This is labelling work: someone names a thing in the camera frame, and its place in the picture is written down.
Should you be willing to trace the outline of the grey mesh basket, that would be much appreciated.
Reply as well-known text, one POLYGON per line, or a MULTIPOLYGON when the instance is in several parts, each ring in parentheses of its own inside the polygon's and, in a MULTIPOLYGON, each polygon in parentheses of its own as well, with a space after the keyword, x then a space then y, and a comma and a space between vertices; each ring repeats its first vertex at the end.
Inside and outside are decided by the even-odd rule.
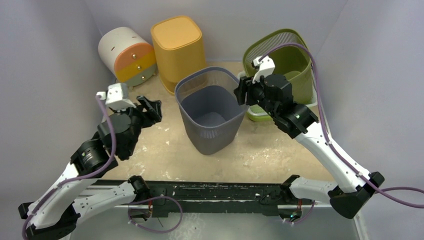
POLYGON ((229 70, 209 66, 175 86, 186 134, 201 154, 215 154, 234 140, 248 109, 238 104, 234 94, 238 85, 229 70))

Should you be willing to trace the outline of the olive green mesh basket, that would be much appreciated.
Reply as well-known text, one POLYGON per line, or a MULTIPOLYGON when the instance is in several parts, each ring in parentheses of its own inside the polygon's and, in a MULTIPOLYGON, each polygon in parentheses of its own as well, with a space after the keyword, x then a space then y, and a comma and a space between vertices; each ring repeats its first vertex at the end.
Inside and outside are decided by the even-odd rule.
MULTIPOLYGON (((252 61, 266 54, 280 44, 297 43, 307 47, 302 37, 293 29, 279 29, 252 44, 242 58, 243 69, 247 76, 257 72, 252 61)), ((286 46, 272 52, 269 57, 274 61, 274 74, 282 74, 292 85, 294 100, 309 104, 313 98, 312 63, 309 55, 296 46, 286 46)))

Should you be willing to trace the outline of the orange mesh basket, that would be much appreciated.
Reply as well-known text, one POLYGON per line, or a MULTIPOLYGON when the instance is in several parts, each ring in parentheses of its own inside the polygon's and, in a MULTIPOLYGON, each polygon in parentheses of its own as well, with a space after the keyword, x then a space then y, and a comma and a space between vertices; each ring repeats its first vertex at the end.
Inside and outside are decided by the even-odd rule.
POLYGON ((207 67, 203 33, 186 15, 174 16, 150 29, 160 81, 175 94, 176 85, 185 77, 207 67))

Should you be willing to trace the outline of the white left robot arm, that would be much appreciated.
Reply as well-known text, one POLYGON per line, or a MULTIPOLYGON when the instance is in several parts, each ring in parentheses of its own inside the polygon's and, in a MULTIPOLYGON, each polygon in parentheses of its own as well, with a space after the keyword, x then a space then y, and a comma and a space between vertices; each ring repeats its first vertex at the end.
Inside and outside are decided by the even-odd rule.
POLYGON ((18 207, 24 220, 21 236, 25 240, 60 240, 79 224, 112 207, 135 202, 146 203, 150 189, 139 175, 122 184, 80 198, 80 193, 118 166, 118 160, 128 160, 135 150, 142 129, 162 120, 162 103, 138 96, 136 102, 123 99, 123 107, 108 114, 108 104, 99 96, 97 103, 104 121, 93 137, 81 144, 71 156, 56 182, 36 201, 18 207))

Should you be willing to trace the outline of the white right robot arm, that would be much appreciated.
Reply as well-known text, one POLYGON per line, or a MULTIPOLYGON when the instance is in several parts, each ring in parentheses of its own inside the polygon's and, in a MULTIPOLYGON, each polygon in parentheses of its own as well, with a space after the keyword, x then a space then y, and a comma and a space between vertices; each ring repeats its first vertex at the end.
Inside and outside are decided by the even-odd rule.
POLYGON ((277 128, 304 146, 330 172, 333 182, 290 176, 282 185, 280 196, 288 204, 298 199, 327 203, 341 216, 353 219, 375 194, 383 175, 362 168, 325 135, 319 118, 305 104, 294 101, 292 85, 282 74, 241 77, 234 89, 239 105, 258 105, 272 118, 277 128))

